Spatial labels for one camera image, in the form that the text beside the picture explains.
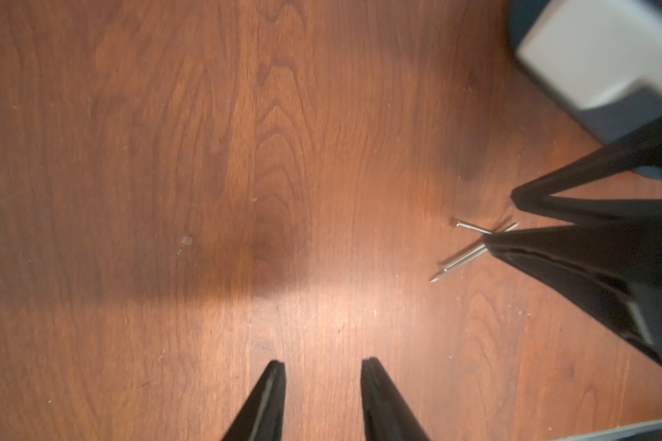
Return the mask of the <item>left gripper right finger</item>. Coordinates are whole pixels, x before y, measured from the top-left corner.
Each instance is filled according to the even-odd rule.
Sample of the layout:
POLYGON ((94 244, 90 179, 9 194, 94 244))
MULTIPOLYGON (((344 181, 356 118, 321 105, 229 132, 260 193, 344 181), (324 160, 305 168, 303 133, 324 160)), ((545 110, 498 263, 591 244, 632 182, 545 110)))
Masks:
POLYGON ((378 358, 362 360, 360 389, 367 440, 428 440, 378 358))

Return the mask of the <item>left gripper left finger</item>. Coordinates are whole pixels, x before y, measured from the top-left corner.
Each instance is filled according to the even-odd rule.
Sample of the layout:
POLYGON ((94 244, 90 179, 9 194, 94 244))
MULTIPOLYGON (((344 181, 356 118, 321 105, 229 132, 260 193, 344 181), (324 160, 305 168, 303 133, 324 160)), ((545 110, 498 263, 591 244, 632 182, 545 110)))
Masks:
POLYGON ((280 441, 286 396, 285 365, 272 360, 222 441, 280 441))

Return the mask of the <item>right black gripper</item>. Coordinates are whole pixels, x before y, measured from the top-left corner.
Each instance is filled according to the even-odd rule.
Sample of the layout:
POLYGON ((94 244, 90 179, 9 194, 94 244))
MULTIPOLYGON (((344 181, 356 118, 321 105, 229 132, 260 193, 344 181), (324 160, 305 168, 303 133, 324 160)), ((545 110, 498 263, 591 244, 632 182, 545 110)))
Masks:
MULTIPOLYGON (((517 47, 518 59, 576 110, 648 88, 662 97, 662 2, 552 1, 517 47)), ((581 200, 557 194, 642 167, 662 172, 662 118, 513 189, 521 211, 573 224, 662 217, 662 200, 581 200)))

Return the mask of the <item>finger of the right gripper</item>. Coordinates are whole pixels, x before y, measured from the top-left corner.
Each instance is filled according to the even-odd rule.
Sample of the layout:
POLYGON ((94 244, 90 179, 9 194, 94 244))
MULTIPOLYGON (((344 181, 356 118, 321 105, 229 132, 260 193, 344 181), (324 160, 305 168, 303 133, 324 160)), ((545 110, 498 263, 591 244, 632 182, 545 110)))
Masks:
POLYGON ((485 244, 662 367, 661 220, 496 233, 485 244))

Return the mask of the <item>steel nail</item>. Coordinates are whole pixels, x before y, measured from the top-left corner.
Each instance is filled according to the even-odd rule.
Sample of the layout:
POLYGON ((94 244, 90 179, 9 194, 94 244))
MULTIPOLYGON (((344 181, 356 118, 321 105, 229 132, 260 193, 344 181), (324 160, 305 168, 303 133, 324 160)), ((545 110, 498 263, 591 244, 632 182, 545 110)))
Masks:
POLYGON ((465 228, 474 232, 478 232, 481 234, 492 234, 493 231, 489 229, 485 229, 483 227, 480 227, 478 225, 472 224, 470 222, 465 222, 464 220, 460 220, 458 218, 452 218, 451 221, 452 227, 454 228, 465 228))
MULTIPOLYGON (((519 225, 520 222, 513 222, 507 226, 498 228, 496 231, 492 230, 492 234, 511 232, 514 231, 519 225)), ((445 276, 449 275, 452 271, 470 263, 478 257, 481 257, 481 255, 485 254, 486 252, 487 246, 485 245, 484 240, 481 239, 463 253, 456 255, 456 257, 450 260, 447 264, 442 264, 441 269, 431 277, 430 283, 436 283, 437 281, 443 279, 445 276)))

